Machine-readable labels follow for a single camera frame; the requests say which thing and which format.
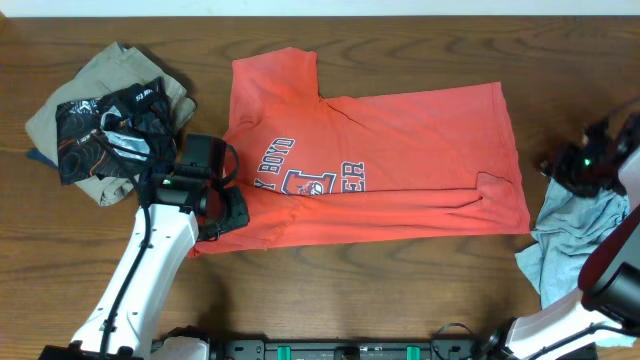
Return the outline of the dark blue folded garment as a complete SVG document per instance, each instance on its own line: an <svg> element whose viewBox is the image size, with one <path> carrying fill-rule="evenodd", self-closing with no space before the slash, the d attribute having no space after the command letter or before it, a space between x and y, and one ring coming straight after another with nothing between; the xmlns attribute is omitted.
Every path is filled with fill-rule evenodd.
<svg viewBox="0 0 640 360"><path fill-rule="evenodd" d="M54 170L58 169L58 166L44 154L42 154L37 148L32 148L26 152L26 156L34 161L42 163Z"/></svg>

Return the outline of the black orange patterned shorts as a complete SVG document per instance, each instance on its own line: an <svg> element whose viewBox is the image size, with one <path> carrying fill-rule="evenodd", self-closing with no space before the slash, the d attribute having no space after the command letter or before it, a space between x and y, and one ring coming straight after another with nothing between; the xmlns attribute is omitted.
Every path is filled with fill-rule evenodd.
<svg viewBox="0 0 640 360"><path fill-rule="evenodd" d="M128 178L176 159L174 121L163 79L69 101L55 113L60 181Z"/></svg>

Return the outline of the light blue grey garment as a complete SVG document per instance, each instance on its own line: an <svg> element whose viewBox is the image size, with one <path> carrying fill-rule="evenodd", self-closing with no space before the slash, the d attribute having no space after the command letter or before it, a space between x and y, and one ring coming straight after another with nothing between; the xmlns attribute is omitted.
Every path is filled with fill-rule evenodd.
<svg viewBox="0 0 640 360"><path fill-rule="evenodd" d="M629 214L627 196L602 190L581 198L554 180L549 183L531 231L534 243L515 254L542 308L577 287L586 259Z"/></svg>

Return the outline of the red printed t-shirt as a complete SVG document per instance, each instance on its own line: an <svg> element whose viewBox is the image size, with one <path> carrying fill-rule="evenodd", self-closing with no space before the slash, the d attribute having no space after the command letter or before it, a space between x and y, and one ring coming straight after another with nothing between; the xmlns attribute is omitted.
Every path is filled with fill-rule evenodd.
<svg viewBox="0 0 640 360"><path fill-rule="evenodd" d="M194 255L528 231L499 83L324 98L313 52L232 67L227 166L249 222Z"/></svg>

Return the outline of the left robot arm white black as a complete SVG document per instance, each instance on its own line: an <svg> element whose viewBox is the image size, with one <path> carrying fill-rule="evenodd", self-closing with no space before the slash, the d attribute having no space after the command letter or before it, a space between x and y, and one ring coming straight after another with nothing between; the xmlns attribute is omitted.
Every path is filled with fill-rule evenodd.
<svg viewBox="0 0 640 360"><path fill-rule="evenodd" d="M153 350L153 332L175 275L197 242L242 228L248 210L233 176L152 176L139 189L140 208L126 250L95 309L65 346L43 359L206 359L206 338L180 336Z"/></svg>

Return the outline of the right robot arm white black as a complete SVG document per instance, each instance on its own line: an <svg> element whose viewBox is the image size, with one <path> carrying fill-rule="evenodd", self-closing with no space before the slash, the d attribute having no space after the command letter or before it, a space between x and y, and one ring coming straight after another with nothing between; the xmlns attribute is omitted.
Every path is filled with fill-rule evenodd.
<svg viewBox="0 0 640 360"><path fill-rule="evenodd" d="M587 258L577 288L515 319L491 359L560 359L612 335L639 336L639 152L618 171L633 211Z"/></svg>

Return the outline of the khaki folded trousers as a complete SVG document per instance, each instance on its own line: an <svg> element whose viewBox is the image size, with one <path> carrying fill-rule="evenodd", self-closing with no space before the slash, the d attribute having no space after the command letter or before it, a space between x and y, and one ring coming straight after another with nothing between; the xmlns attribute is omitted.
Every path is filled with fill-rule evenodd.
<svg viewBox="0 0 640 360"><path fill-rule="evenodd" d="M169 102L173 131L178 132L193 117L195 102L187 89L165 73L136 48L126 49L114 42L92 58L68 83L57 89L32 116L25 129L37 150L57 163L57 106L72 100L93 99L127 88L146 84L160 77Z"/></svg>

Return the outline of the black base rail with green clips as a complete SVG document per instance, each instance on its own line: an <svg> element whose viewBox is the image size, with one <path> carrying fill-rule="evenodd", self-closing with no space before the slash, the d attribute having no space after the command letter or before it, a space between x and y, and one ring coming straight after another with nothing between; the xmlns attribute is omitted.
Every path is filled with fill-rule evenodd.
<svg viewBox="0 0 640 360"><path fill-rule="evenodd" d="M472 360L491 359L472 334L438 334L428 341L304 342L210 339L197 328L177 328L151 348L151 360Z"/></svg>

